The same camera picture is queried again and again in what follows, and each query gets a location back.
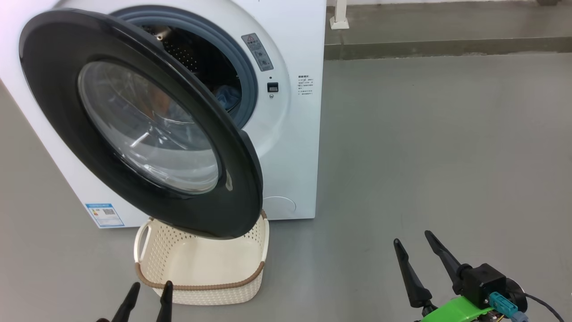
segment gray floor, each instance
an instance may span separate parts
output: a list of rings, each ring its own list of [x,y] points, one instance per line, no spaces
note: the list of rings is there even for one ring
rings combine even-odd
[[[325,28],[327,60],[572,52],[572,0],[348,6],[349,29]]]
[[[318,214],[273,222],[260,293],[173,321],[398,321],[399,237],[434,302],[453,297],[423,231],[572,319],[572,54],[326,62]],[[17,107],[0,104],[0,312],[111,317],[134,229],[98,230]],[[132,321],[154,321],[142,288]],[[554,321],[531,304],[531,321]]]

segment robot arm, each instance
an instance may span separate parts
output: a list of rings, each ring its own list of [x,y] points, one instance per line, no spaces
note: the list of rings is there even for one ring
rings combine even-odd
[[[137,297],[139,295],[139,289],[141,284],[139,282],[133,283],[131,289],[125,296],[123,303],[119,306],[117,313],[111,320],[111,322],[128,322],[129,314],[131,310],[135,307],[137,303]],[[157,322],[171,322],[171,313],[173,308],[173,283],[167,281],[165,283],[165,288],[163,289],[163,294],[161,295],[161,310],[157,316]],[[101,318],[97,322],[109,322],[106,318]]]
[[[399,241],[394,240],[395,253],[405,283],[409,303],[414,308],[423,308],[421,322],[493,322],[510,319],[513,322],[528,322],[526,297],[546,306],[560,322],[563,319],[545,302],[526,294],[512,279],[493,268],[482,264],[473,268],[461,264],[429,230],[425,237],[433,252],[439,256],[453,284],[457,297],[437,308],[431,303],[431,292],[424,288],[409,263],[409,255]]]

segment clothes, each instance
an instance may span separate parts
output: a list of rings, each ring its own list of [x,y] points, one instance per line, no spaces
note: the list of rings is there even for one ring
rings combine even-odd
[[[240,91],[229,85],[223,85],[216,89],[214,96],[219,100],[225,110],[230,110],[240,100]]]

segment green mount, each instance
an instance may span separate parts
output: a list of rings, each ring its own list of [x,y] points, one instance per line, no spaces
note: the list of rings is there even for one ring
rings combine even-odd
[[[442,307],[429,313],[421,322],[464,322],[473,321],[477,317],[491,311],[492,308],[479,309],[464,296],[447,302]]]

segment connector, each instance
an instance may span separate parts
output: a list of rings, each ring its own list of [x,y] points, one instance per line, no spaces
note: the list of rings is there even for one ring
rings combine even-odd
[[[512,322],[529,322],[529,317],[521,311],[518,311],[517,313],[513,314],[510,320]]]
[[[504,314],[508,318],[512,318],[518,312],[518,306],[514,305],[506,297],[499,292],[492,292],[488,296],[488,304],[500,314]]]

